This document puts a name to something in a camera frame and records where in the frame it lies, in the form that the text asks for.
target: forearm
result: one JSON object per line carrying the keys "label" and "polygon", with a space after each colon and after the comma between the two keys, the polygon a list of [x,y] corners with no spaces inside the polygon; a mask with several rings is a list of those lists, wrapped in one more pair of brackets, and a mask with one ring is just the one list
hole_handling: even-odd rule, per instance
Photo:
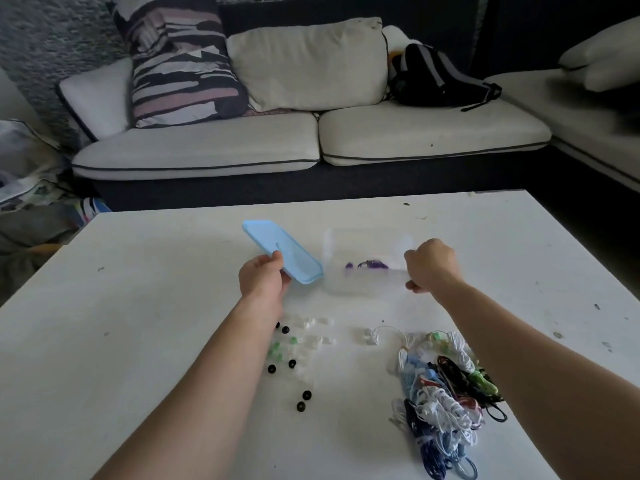
{"label": "forearm", "polygon": [[630,477],[640,471],[632,451],[640,444],[640,421],[628,414],[640,410],[639,389],[465,283],[433,295],[559,476]]}
{"label": "forearm", "polygon": [[275,323],[242,299],[172,392],[94,477],[222,477],[241,437]]}

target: purple object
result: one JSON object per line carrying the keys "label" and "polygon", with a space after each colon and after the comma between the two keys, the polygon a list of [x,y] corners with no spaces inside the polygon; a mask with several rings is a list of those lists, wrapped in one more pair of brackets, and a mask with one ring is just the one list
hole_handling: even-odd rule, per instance
{"label": "purple object", "polygon": [[370,261],[364,261],[361,262],[358,267],[362,267],[362,265],[366,264],[367,268],[369,269],[389,269],[389,266],[387,266],[386,264],[384,264],[382,261],[378,260],[378,259],[372,259]]}

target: transparent plastic box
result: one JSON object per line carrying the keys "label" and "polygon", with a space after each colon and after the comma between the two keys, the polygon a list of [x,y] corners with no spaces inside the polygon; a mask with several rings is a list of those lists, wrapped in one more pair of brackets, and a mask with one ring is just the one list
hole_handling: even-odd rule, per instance
{"label": "transparent plastic box", "polygon": [[404,252],[413,237],[394,229],[329,229],[324,233],[324,286],[334,294],[405,291]]}

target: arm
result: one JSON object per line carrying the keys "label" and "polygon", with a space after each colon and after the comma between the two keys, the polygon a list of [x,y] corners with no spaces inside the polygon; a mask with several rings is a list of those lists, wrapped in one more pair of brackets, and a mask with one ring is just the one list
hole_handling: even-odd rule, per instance
{"label": "arm", "polygon": [[466,284],[438,239],[405,254],[407,288],[430,292],[564,480],[640,474],[640,389],[572,352]]}
{"label": "arm", "polygon": [[211,480],[225,475],[291,282],[282,266],[279,251],[243,266],[243,297],[171,393],[93,480]]}

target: person's left hand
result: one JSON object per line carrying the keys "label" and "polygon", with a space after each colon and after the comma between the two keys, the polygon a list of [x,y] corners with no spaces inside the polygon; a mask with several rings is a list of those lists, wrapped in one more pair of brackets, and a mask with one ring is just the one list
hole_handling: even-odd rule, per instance
{"label": "person's left hand", "polygon": [[291,283],[291,277],[282,266],[282,253],[275,251],[271,257],[263,254],[247,261],[238,273],[243,298],[258,300],[276,317],[282,314],[282,297]]}

